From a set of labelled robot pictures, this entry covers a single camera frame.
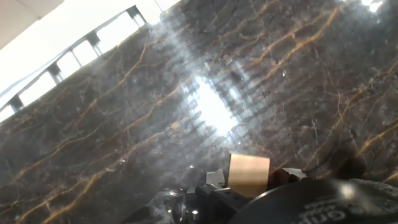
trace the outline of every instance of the marble slab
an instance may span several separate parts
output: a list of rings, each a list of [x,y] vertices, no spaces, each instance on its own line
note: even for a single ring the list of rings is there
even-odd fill
[[[230,152],[396,184],[397,11],[179,2],[0,125],[0,223],[120,223]]]

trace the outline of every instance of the black round object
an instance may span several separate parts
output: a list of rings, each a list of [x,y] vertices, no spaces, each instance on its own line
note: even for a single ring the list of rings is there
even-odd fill
[[[345,180],[308,180],[270,190],[229,224],[398,224],[398,199]]]

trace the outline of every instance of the marble wall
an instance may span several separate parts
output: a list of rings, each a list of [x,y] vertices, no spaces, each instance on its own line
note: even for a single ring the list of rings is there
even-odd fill
[[[178,3],[0,125],[0,223],[120,223],[229,152],[394,184],[397,11]]]

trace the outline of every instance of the wooden block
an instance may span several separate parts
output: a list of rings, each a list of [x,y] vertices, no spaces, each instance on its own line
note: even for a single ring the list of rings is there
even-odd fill
[[[232,154],[229,163],[228,187],[249,198],[267,189],[270,160],[265,157]]]

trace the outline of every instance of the ceiling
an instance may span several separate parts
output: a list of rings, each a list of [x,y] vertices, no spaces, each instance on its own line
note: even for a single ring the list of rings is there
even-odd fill
[[[63,0],[0,0],[0,49]]]

